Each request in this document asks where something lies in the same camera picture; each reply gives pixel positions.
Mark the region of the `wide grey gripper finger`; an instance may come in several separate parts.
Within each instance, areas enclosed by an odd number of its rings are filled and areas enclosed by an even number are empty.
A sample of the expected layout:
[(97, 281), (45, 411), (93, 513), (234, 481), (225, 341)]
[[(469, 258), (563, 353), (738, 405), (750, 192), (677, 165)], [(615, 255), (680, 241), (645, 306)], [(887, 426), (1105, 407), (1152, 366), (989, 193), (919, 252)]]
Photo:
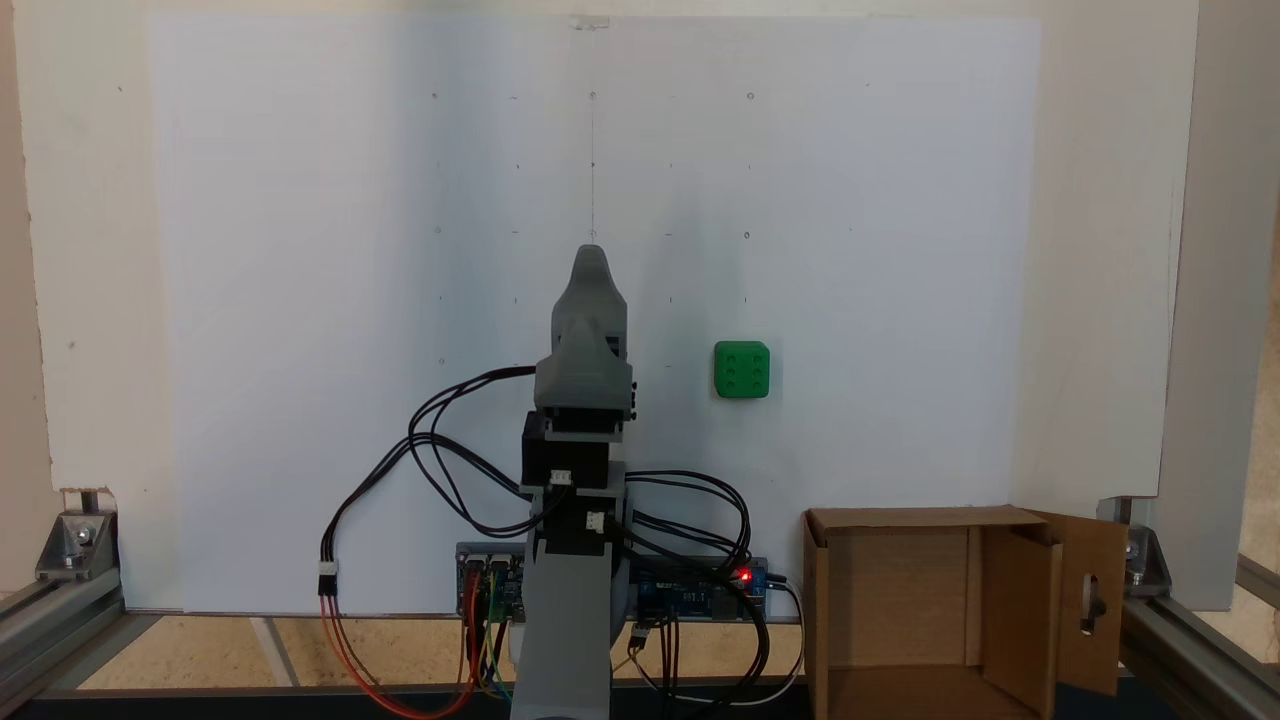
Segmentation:
[(585, 243), (573, 258), (570, 281), (552, 309), (552, 351), (564, 338), (573, 319), (594, 323), (612, 354), (627, 356), (627, 304), (620, 292), (602, 246)]

